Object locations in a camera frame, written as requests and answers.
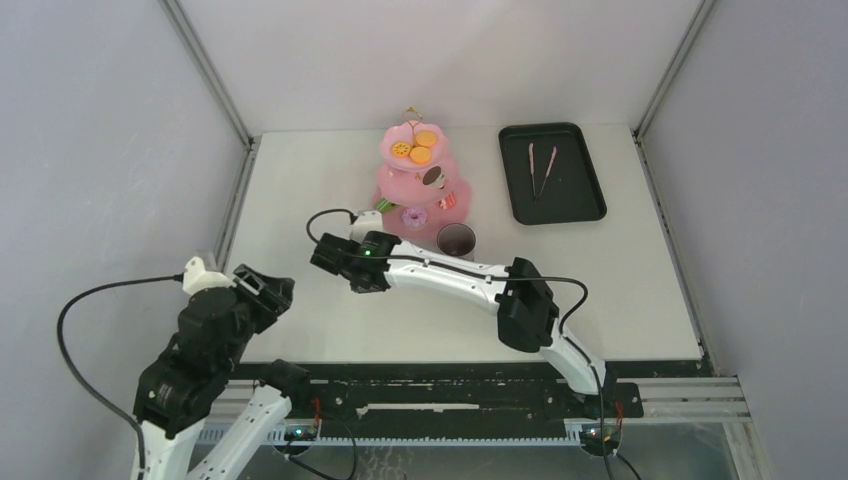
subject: gray wall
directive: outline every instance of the gray wall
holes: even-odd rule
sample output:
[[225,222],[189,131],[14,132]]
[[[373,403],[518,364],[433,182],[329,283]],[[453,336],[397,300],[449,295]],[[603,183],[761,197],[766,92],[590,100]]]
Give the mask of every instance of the gray wall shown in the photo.
[[[71,378],[56,316],[210,248],[241,147],[155,1],[2,2],[0,65],[0,477],[129,478],[132,431]],[[185,300],[169,283],[80,304],[80,369],[130,408]]]
[[647,139],[719,361],[779,479],[845,468],[845,25],[844,0],[720,2]]

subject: cup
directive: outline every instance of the cup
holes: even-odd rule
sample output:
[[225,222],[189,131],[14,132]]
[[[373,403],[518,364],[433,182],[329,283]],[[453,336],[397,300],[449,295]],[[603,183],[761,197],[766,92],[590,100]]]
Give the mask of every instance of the cup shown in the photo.
[[467,225],[451,223],[439,230],[439,234],[436,235],[436,246],[445,255],[474,261],[477,236]]

